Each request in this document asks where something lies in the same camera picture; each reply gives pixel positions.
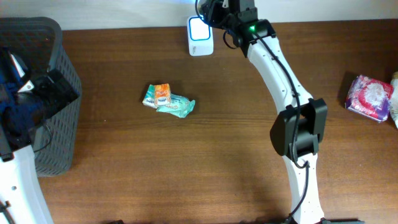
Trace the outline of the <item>teal tissue pack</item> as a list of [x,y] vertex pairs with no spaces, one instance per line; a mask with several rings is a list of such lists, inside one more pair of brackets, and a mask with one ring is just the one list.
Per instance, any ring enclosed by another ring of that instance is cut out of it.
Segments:
[[153,109],[157,109],[157,106],[155,105],[155,86],[154,85],[149,85],[146,95],[144,96],[144,99],[142,101],[142,104],[144,106],[151,107]]

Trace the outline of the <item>teal wipes packet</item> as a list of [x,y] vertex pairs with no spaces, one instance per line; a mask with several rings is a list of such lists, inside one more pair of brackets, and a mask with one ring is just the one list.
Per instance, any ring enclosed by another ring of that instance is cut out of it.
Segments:
[[189,100],[184,96],[171,94],[171,103],[158,107],[156,112],[169,113],[178,118],[185,118],[193,111],[195,103],[195,100]]

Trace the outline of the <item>orange tissue pack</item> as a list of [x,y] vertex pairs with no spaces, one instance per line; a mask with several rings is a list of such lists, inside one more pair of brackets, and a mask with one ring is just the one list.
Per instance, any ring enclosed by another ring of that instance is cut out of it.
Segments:
[[171,91],[170,85],[168,83],[155,85],[154,96],[155,96],[155,105],[166,106],[171,103]]

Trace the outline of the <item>red purple snack packet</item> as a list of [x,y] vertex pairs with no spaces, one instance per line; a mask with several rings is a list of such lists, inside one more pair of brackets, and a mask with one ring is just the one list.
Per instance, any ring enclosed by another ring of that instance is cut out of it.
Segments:
[[381,123],[389,117],[393,92],[391,84],[359,75],[349,88],[345,108]]

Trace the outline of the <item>white bamboo print tube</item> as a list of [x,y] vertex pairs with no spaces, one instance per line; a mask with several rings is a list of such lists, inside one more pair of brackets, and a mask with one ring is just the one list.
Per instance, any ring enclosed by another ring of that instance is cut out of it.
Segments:
[[397,110],[398,110],[398,105],[397,105],[397,98],[398,98],[398,79],[397,79],[398,73],[394,72],[392,75],[392,80],[391,80],[391,85],[394,88],[394,91],[391,96],[390,100],[390,116],[395,124],[395,126],[398,128],[398,119],[397,119]]

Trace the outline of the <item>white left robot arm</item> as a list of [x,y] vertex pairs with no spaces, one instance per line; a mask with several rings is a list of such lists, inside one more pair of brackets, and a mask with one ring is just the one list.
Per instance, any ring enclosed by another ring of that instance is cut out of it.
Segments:
[[32,53],[1,47],[1,223],[52,223],[38,178],[72,163],[80,82]]

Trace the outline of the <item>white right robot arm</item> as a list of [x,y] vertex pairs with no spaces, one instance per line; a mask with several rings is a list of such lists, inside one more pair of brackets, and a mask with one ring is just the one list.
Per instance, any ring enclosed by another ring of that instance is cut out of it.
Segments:
[[319,144],[325,131],[327,105],[314,99],[294,75],[276,32],[258,17],[254,1],[196,1],[195,11],[212,28],[233,39],[254,65],[268,88],[277,110],[270,138],[287,168],[292,208],[285,223],[323,223],[317,183]]

